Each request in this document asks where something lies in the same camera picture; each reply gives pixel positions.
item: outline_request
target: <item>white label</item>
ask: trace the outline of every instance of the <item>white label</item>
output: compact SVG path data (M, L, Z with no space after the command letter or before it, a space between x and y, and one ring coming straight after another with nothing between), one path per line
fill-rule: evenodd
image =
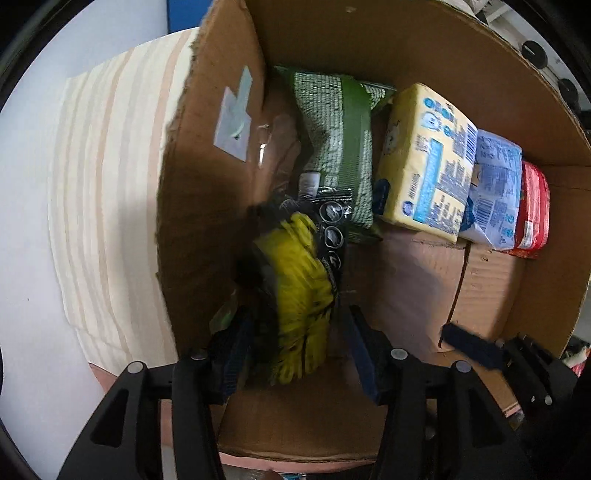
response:
M251 117L246 113L248 96L251 91L252 76L248 67L244 67L238 95L226 87L217 120L213 144L224 152L246 161L248 138L251 133Z
M529 220L525 221L524 225L524 233L521 243L519 244L518 248L531 248L531 244L534 241L534 222L530 222Z
M320 186L320 172L306 171L300 175L300 197L316 198Z

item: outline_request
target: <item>blue gripper pad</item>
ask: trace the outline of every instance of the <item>blue gripper pad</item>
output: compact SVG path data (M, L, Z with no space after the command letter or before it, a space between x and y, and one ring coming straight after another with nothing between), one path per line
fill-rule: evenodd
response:
M392 390L392 375L388 371L392 345L383 332L369 327L358 306L343 309L340 324L364 393L375 404L382 405L384 394Z
M207 354L212 362L213 389L221 403L236 391L253 341L254 323L245 306L238 307L227 329L212 336Z

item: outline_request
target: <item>cardboard flap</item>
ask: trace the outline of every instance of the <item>cardboard flap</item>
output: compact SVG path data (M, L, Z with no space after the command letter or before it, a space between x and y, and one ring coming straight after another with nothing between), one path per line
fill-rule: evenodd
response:
M195 57L169 129L158 196L160 283L177 350L205 346L209 320L233 290L232 259L252 202L258 160L255 134L264 60L248 10L237 0L212 6L194 44ZM246 161L214 145L226 88L242 100L244 68L252 77Z
M351 370L349 384L343 369ZM236 456L327 462L374 458L387 408L361 391L355 367L333 360L302 380L236 392L218 446Z
M578 122L509 43L443 2L248 0L269 64L424 83L536 164L591 165Z
M452 322L489 340L502 332L527 260L470 244Z
M350 245L343 302L361 307L368 323L394 346L426 360L439 351L462 274L466 242L380 222L384 240Z

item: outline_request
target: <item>red package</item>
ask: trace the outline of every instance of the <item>red package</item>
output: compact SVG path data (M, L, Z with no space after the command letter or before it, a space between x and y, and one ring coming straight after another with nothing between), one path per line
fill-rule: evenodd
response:
M515 248L507 253L516 257L536 258L537 251L548 241L550 229L550 189L542 171L527 161L522 162L521 200Z

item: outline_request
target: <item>blue and white package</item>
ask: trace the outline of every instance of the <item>blue and white package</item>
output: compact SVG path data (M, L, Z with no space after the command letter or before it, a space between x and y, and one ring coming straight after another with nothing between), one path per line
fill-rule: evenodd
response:
M512 249L520 197L521 147L479 130L459 236L495 250Z

